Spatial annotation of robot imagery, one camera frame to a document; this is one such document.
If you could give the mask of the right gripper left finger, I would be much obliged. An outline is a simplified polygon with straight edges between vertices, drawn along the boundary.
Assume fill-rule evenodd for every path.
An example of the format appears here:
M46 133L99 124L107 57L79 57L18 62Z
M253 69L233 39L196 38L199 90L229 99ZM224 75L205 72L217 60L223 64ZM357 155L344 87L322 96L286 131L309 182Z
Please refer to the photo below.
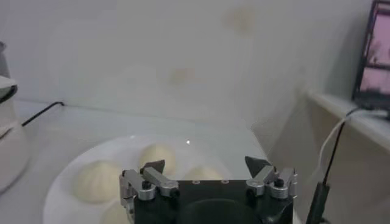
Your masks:
M146 163L139 172L123 170L119 176L120 203L129 215L135 212L135 199L152 201L157 195L179 198L179 182L163 175L165 160Z

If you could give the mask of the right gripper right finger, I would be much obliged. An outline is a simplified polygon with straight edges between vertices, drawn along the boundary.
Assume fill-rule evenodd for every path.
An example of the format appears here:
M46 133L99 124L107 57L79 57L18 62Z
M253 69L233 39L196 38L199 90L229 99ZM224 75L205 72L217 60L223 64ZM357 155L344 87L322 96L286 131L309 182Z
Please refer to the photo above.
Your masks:
M252 178L246 181L247 187L254 196L265 193L277 200L297 197L297 178L295 168L284 168L278 171L269 161L245 156L246 166Z

